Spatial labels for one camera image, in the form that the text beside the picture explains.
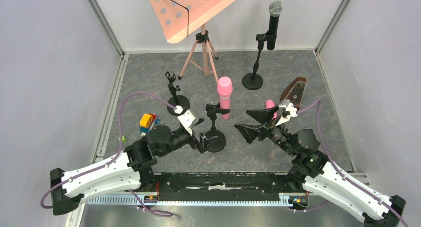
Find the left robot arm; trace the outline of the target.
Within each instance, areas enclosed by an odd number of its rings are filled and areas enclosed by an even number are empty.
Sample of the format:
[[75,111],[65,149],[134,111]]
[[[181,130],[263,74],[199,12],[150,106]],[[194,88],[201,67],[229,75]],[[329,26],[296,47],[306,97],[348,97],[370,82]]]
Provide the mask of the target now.
[[185,145],[204,153],[217,140],[218,136],[203,133],[197,138],[183,126],[172,131],[160,124],[101,162],[73,171],[53,169],[50,172],[53,215],[67,214],[90,199],[112,192],[155,190],[157,179],[152,166],[157,164],[158,157]]

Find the black microphone silver grille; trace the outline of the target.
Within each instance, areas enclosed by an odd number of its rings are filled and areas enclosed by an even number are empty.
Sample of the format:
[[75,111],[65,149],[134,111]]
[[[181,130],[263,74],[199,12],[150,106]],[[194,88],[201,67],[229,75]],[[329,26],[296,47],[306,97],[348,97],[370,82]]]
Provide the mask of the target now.
[[273,50],[275,48],[279,18],[280,18],[280,14],[282,10],[283,10],[282,3],[278,0],[272,2],[269,5],[268,11],[270,14],[270,19],[269,19],[269,27],[266,32],[266,35],[269,36],[269,39],[267,40],[267,50]]

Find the colourful toy block stack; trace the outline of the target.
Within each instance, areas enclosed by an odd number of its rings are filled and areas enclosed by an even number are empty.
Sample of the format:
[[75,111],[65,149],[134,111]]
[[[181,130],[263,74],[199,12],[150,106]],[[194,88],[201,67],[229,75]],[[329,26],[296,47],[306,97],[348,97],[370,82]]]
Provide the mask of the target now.
[[155,125],[160,123],[160,119],[153,113],[145,113],[140,119],[140,134],[145,136]]

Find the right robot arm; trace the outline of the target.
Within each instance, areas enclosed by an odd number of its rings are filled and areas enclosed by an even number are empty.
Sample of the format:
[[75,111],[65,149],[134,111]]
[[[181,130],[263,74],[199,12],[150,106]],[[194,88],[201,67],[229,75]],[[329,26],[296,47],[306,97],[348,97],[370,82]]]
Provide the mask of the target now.
[[294,105],[247,110],[247,114],[258,121],[258,125],[234,125],[247,143],[269,139],[294,158],[286,181],[290,190],[303,189],[321,196],[366,227],[408,225],[402,217],[406,204],[403,198],[384,195],[339,168],[327,150],[319,150],[324,144],[313,130],[302,129],[292,134],[285,128],[284,124],[299,114]]

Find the brown metronome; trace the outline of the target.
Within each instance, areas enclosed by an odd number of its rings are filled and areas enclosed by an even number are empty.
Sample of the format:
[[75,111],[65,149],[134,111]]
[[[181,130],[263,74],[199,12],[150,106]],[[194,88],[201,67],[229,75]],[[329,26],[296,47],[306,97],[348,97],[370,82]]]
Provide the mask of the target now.
[[301,107],[305,85],[307,79],[303,77],[297,77],[288,87],[283,91],[280,97],[280,101],[289,100],[294,107],[299,110]]

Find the black microphone stand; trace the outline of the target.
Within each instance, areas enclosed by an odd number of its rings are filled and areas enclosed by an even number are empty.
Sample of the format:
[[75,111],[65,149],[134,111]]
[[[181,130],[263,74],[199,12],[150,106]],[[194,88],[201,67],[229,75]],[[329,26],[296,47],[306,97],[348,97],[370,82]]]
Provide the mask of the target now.
[[205,133],[205,136],[210,136],[214,138],[214,141],[209,145],[209,148],[207,149],[208,152],[211,153],[217,153],[222,151],[226,146],[226,136],[223,132],[218,130],[215,126],[215,121],[217,120],[217,114],[229,114],[230,109],[223,109],[220,106],[220,103],[217,105],[213,104],[206,104],[205,110],[207,117],[210,118],[212,121],[212,127],[209,131]]
[[259,68],[259,60],[261,51],[263,50],[264,43],[267,42],[267,49],[273,50],[276,43],[276,35],[267,35],[267,34],[257,34],[256,41],[258,42],[258,53],[256,57],[256,61],[253,64],[253,71],[251,73],[247,73],[242,78],[243,86],[248,90],[258,90],[263,85],[263,78],[257,73]]
[[173,83],[176,80],[176,75],[173,72],[172,74],[167,71],[165,73],[165,77],[167,78],[169,84],[168,89],[172,95],[172,97],[168,100],[168,103],[173,106],[182,106],[183,108],[189,109],[190,108],[190,102],[187,99],[187,97],[183,95],[178,95],[177,92],[181,91],[181,88],[178,85],[174,85]]

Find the pink microphone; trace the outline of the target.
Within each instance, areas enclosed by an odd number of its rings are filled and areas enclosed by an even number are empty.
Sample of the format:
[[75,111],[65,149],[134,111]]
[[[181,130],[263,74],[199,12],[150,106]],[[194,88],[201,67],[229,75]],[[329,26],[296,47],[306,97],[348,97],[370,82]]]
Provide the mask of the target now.
[[[276,107],[276,104],[275,104],[275,102],[273,100],[269,99],[269,100],[267,100],[265,102],[265,108],[266,109],[270,109],[270,108],[274,108],[274,107]],[[277,116],[278,116],[278,114],[277,113],[274,113],[273,114],[273,119],[275,119]]]
[[233,83],[231,78],[223,76],[218,81],[217,91],[219,94],[220,107],[222,109],[230,109],[231,95],[233,92]]

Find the pink music stand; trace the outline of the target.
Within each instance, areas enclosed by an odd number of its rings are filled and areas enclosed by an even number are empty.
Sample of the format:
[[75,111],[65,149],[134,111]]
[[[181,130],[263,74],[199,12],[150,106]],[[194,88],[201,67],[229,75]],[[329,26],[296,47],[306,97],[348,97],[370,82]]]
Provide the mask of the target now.
[[219,58],[206,23],[237,0],[149,0],[166,41],[176,44],[194,34],[196,39],[178,76],[189,63],[219,80],[214,61]]

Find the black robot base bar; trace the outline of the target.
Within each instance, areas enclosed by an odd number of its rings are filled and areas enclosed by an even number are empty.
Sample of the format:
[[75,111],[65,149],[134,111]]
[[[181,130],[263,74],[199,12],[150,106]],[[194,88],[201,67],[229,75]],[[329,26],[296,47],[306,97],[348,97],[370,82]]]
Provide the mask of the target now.
[[275,172],[163,172],[141,191],[161,201],[274,201],[278,194],[304,194],[302,185]]

